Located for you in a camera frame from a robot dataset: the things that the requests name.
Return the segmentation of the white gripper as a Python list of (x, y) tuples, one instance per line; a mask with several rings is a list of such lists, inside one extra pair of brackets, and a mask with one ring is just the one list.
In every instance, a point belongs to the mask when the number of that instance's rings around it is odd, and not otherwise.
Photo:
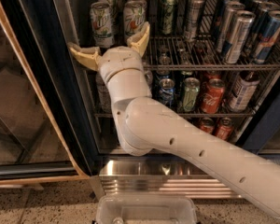
[(109, 49), (101, 57), (99, 47), (82, 48), (72, 42), (67, 43), (72, 56), (84, 67), (99, 71), (104, 82), (115, 74), (129, 69), (143, 70), (142, 58), (146, 52), (150, 36), (150, 24), (146, 21), (139, 32), (127, 39), (128, 47)]

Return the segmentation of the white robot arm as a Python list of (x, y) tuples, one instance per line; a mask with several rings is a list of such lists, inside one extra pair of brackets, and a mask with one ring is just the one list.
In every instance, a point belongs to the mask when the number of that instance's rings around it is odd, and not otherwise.
[(280, 219), (280, 165), (198, 129), (152, 98), (142, 64), (149, 33), (145, 22), (125, 46), (104, 53), (67, 44), (80, 64), (101, 75), (121, 147), (134, 156), (151, 149), (174, 154)]

